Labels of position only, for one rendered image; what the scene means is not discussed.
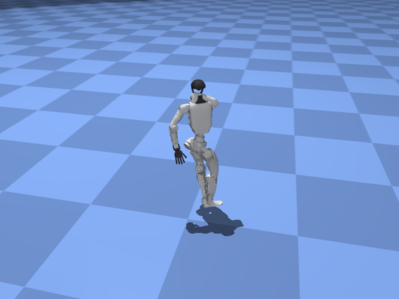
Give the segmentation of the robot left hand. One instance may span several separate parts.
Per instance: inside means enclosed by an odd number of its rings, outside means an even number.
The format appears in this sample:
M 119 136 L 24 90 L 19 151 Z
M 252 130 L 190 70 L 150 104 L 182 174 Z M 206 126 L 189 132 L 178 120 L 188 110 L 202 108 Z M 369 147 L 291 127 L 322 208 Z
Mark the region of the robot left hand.
M 179 144 L 178 144 L 178 146 L 179 146 Z M 174 146 L 173 146 L 173 149 L 174 149 Z M 180 146 L 179 146 L 179 148 L 174 149 L 174 151 L 175 151 L 175 160 L 176 160 L 176 164 L 177 164 L 177 158 L 178 158 L 178 163 L 179 163 L 179 164 L 180 164 L 180 161 L 181 161 L 181 164 L 183 164 L 183 163 L 182 163 L 182 160 L 183 160 L 183 162 L 185 163 L 185 161 L 184 161 L 184 159 L 183 159 L 183 156 L 186 158 L 186 155 L 185 155 L 184 153 L 182 153 L 182 151 L 180 150 Z M 180 158 L 180 160 L 179 160 L 179 158 Z M 182 158 L 182 160 L 181 160 L 181 158 Z

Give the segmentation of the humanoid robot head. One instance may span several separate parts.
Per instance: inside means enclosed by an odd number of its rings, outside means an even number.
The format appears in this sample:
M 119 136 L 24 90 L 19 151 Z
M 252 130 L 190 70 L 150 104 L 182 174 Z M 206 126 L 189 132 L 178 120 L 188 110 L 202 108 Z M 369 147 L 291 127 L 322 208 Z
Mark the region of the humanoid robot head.
M 202 80 L 200 80 L 200 79 L 194 80 L 194 81 L 191 83 L 191 89 L 192 89 L 192 92 L 193 92 L 193 93 L 194 93 L 194 90 L 193 90 L 193 89 L 201 90 L 200 93 L 203 93 L 203 89 L 204 89 L 205 87 L 206 87 L 206 86 L 205 86 L 205 83 L 204 83 Z M 202 95 L 199 95 L 199 96 L 198 96 L 198 100 L 197 100 L 197 102 L 196 102 L 196 104 L 200 104 L 200 103 L 206 103 L 206 101 L 203 100 Z

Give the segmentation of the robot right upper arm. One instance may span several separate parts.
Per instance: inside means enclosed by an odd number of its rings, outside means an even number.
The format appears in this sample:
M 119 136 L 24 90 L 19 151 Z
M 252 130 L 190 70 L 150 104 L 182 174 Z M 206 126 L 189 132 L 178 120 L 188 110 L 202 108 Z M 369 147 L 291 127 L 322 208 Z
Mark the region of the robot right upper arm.
M 191 100 L 192 100 L 192 96 L 193 96 L 194 94 L 197 94 L 198 96 L 199 96 L 199 95 L 202 95 L 203 100 L 205 100 L 205 101 L 210 101 L 211 104 L 212 104 L 213 109 L 214 109 L 215 107 L 218 106 L 218 103 L 219 103 L 219 102 L 218 102 L 218 100 L 217 100 L 216 98 L 211 97 L 211 96 L 208 96 L 208 95 L 204 95 L 204 94 L 198 93 L 198 92 L 194 92 L 194 93 L 192 93 L 192 94 L 190 95 L 190 99 L 191 99 Z

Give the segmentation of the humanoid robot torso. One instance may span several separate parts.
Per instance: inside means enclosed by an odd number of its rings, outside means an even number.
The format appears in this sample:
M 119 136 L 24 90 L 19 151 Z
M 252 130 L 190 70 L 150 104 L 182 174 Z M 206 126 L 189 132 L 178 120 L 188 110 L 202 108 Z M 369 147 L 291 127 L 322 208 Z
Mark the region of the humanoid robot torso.
M 209 129 L 212 125 L 213 107 L 210 101 L 200 104 L 195 104 L 191 101 L 188 102 L 190 104 L 188 118 L 195 137 L 190 141 L 190 149 L 195 153 L 201 154 L 200 149 L 206 147 L 207 144 L 204 140 L 204 134 L 209 133 Z

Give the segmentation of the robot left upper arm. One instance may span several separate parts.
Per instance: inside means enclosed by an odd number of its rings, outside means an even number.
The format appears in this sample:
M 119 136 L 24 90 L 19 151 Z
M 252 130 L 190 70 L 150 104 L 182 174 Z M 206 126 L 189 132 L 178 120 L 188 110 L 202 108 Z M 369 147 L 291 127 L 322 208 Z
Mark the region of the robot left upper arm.
M 178 130 L 177 123 L 182 119 L 183 115 L 188 113 L 190 104 L 182 104 L 179 106 L 178 111 L 176 112 L 175 116 L 173 117 L 169 128 L 171 131 L 176 132 Z

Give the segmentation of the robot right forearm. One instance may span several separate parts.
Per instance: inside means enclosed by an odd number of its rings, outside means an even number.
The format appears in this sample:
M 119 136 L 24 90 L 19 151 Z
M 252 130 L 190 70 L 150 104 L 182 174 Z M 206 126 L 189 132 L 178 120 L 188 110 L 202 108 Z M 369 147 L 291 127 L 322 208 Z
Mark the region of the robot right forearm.
M 198 100 L 198 95 L 197 94 L 194 94 L 193 96 L 192 96 L 192 103 L 196 103 L 197 102 L 197 100 Z

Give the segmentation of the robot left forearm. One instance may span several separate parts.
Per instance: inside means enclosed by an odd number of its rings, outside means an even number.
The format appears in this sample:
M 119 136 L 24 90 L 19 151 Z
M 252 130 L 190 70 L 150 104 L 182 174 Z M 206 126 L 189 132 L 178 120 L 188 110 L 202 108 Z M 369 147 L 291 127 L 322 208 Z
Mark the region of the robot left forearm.
M 172 144 L 173 144 L 173 146 L 174 146 L 174 149 L 177 149 L 177 148 L 179 148 L 179 146 L 178 146 L 178 137 L 177 137 L 177 131 L 176 132 L 173 132 L 173 131 L 171 131 L 170 130 L 170 128 L 169 128 L 169 133 L 170 133 L 170 136 L 171 136 L 171 142 L 172 142 Z

